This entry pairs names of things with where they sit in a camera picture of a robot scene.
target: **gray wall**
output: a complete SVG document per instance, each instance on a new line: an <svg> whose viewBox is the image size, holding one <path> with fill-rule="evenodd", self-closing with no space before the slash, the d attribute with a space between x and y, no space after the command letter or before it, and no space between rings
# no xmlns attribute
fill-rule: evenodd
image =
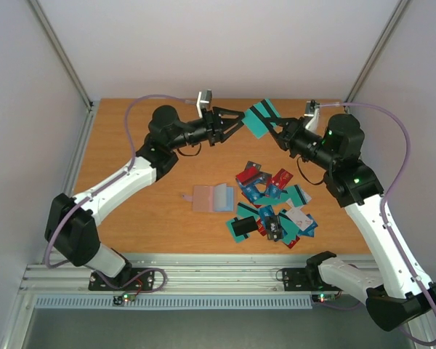
<svg viewBox="0 0 436 349"><path fill-rule="evenodd" d="M0 341L84 115L26 1L0 1Z"/></svg>
<svg viewBox="0 0 436 349"><path fill-rule="evenodd" d="M411 164L391 210L436 281L436 0L412 2L356 101L384 106L408 127ZM403 136L386 116L355 112L366 132L364 160L389 186L403 159Z"/></svg>
<svg viewBox="0 0 436 349"><path fill-rule="evenodd" d="M41 0L94 100L343 98L397 0Z"/></svg>

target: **card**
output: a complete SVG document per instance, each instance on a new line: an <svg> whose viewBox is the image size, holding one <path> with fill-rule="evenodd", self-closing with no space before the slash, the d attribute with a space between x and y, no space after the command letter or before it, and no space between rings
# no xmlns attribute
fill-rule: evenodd
<svg viewBox="0 0 436 349"><path fill-rule="evenodd" d="M292 202L292 198L288 198L288 200L286 202L290 207L296 207L297 209L301 209L305 204L308 204L310 202L310 200L312 200L312 197L310 195L308 195L306 191L304 191L302 188L300 188L299 185L295 185L295 188L296 188L296 190L299 189L299 190L297 190L298 194L299 194L298 198L295 199L297 205L294 205L294 203Z"/></svg>
<svg viewBox="0 0 436 349"><path fill-rule="evenodd" d="M311 220L304 212L296 207L292 207L286 212L286 216L294 222L300 230L305 230L311 226L313 220Z"/></svg>
<svg viewBox="0 0 436 349"><path fill-rule="evenodd" d="M270 184L265 191L265 196L269 198L279 198L281 192L288 185L292 177L292 173L287 172L285 169L280 169L279 172L271 178Z"/></svg>
<svg viewBox="0 0 436 349"><path fill-rule="evenodd" d="M252 201L250 201L250 199L246 196L246 194L244 194L242 191L241 191L241 194L242 194L242 196L244 197L244 198L246 198L247 200L249 200L249 202L252 204L252 205L254 205L257 209L258 208L260 208L260 207L262 207L262 205L256 205L256 204L254 204Z"/></svg>
<svg viewBox="0 0 436 349"><path fill-rule="evenodd" d="M257 227L258 227L258 231L259 231L261 236L266 236L267 235L267 230L263 226L261 218L259 218L259 220L257 220Z"/></svg>
<svg viewBox="0 0 436 349"><path fill-rule="evenodd" d="M259 139L268 133L268 128L260 118L276 117L280 118L279 113L273 106L270 100L262 100L261 102L254 104L245 112L245 117L242 122L249 128L249 130L254 134L254 136Z"/></svg>
<svg viewBox="0 0 436 349"><path fill-rule="evenodd" d="M281 226L285 232L287 232L287 234L283 236L283 243L290 244L291 241L293 241L297 235L299 235L300 229L284 214L285 212L286 210L282 209L278 215L280 217Z"/></svg>
<svg viewBox="0 0 436 349"><path fill-rule="evenodd" d="M255 163L253 161L247 161L247 165L246 165L245 169L248 169L250 167L255 167L256 169L260 170L262 168L262 165L261 164L257 164L257 163Z"/></svg>
<svg viewBox="0 0 436 349"><path fill-rule="evenodd" d="M269 217L269 216L274 216L275 215L275 211L273 210L273 208L271 206L264 206L264 207L260 207L259 208L259 216L262 219L262 224L265 228L268 228L265 225L265 218Z"/></svg>
<svg viewBox="0 0 436 349"><path fill-rule="evenodd" d="M318 224L310 213L307 214L307 216L313 221L313 223L307 229L299 231L297 235L313 238L315 237L315 228L318 227Z"/></svg>
<svg viewBox="0 0 436 349"><path fill-rule="evenodd" d="M263 194L260 193L255 185L247 185L245 187L241 186L241 190L251 203L254 203L256 200L263 196Z"/></svg>
<svg viewBox="0 0 436 349"><path fill-rule="evenodd" d="M237 235L234 233L234 230L233 230L233 226L232 226L232 224L233 224L233 222L237 222L237 221L238 221L238 218L237 218L237 217L234 217L233 219L228 220L228 221L226 222L226 226L227 226L227 229L230 231L231 236L233 237L234 241L235 241L236 243L240 243L240 242L246 240L246 239L249 237L249 235L244 234L244 235L239 235L239 236L237 236Z"/></svg>
<svg viewBox="0 0 436 349"><path fill-rule="evenodd" d="M236 214L242 218L255 217L255 220L258 220L260 218L259 213L255 208L243 202L240 202L238 204L238 210Z"/></svg>
<svg viewBox="0 0 436 349"><path fill-rule="evenodd" d="M258 178L260 171L255 167L249 167L235 176L239 185L246 186Z"/></svg>
<svg viewBox="0 0 436 349"><path fill-rule="evenodd" d="M289 244L285 244L289 249L292 249L292 247L295 246L300 240L300 237L296 237L293 241L291 241Z"/></svg>

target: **blue card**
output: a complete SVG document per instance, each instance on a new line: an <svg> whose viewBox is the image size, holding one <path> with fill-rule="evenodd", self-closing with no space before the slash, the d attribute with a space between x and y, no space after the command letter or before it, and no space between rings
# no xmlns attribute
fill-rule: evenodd
<svg viewBox="0 0 436 349"><path fill-rule="evenodd" d="M313 223L310 224L307 229L299 231L297 235L299 236L308 236L309 238L315 237L315 228L318 227L318 224L313 219L312 215L309 213L307 214L307 217L309 217L311 220L313 220Z"/></svg>
<svg viewBox="0 0 436 349"><path fill-rule="evenodd" d="M278 118L281 117L276 111L276 108L268 99L258 102L253 106L265 118L269 118L270 116L276 116ZM248 109L245 112L245 117L242 122L250 129L257 139L262 138L268 133L268 128L265 126L265 124L263 124L263 122L260 121L259 117L251 109Z"/></svg>
<svg viewBox="0 0 436 349"><path fill-rule="evenodd" d="M260 219L262 220L262 224L264 227L266 227L265 226L265 217L273 216L274 214L275 214L275 211L273 210L273 208L271 206L265 206L265 207L259 208L259 216L260 216Z"/></svg>
<svg viewBox="0 0 436 349"><path fill-rule="evenodd" d="M234 187L226 187L226 206L217 207L217 212L232 212L234 211Z"/></svg>

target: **black mount bracket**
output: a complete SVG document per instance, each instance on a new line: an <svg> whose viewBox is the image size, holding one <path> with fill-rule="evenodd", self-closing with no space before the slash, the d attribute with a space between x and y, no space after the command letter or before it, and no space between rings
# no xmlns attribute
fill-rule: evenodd
<svg viewBox="0 0 436 349"><path fill-rule="evenodd" d="M313 292L334 292L340 291L335 286L322 283L318 287L314 287L306 273L305 268L284 268L283 284L284 291L313 291Z"/></svg>
<svg viewBox="0 0 436 349"><path fill-rule="evenodd" d="M108 278L106 276L106 279L109 280L110 283L116 285L116 286L122 286L127 281L134 278L137 274L143 272L147 268L132 268L131 264L129 263L128 267L124 267L124 269L115 277L115 278ZM139 280L142 282L142 291L151 291L153 289L153 282L155 281L155 272L147 272L142 274L139 277ZM109 287L103 280L100 278L99 274L93 272L89 279L89 291L138 291L139 290L139 283L134 281L131 282L129 285L120 288L120 289L113 289Z"/></svg>
<svg viewBox="0 0 436 349"><path fill-rule="evenodd" d="M305 268L284 268L284 291L341 291L335 286L321 280L318 266L325 260L335 257L332 252L326 251L316 254L307 260Z"/></svg>

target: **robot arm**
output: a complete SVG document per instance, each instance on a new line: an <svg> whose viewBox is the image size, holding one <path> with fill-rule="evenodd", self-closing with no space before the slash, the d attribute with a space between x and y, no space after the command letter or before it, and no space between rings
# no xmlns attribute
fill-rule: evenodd
<svg viewBox="0 0 436 349"><path fill-rule="evenodd" d="M150 133L132 161L73 198L60 194L53 200L46 240L50 241L57 231L54 246L73 265L98 270L111 278L112 284L123 285L132 266L120 254L100 243L97 226L131 195L168 173L178 161L175 149L206 140L210 146L223 143L243 126L244 113L210 108L210 104L211 91L201 92L197 102L200 118L187 123L180 121L170 105L157 108L148 125ZM58 231L60 222L77 205L80 207Z"/></svg>

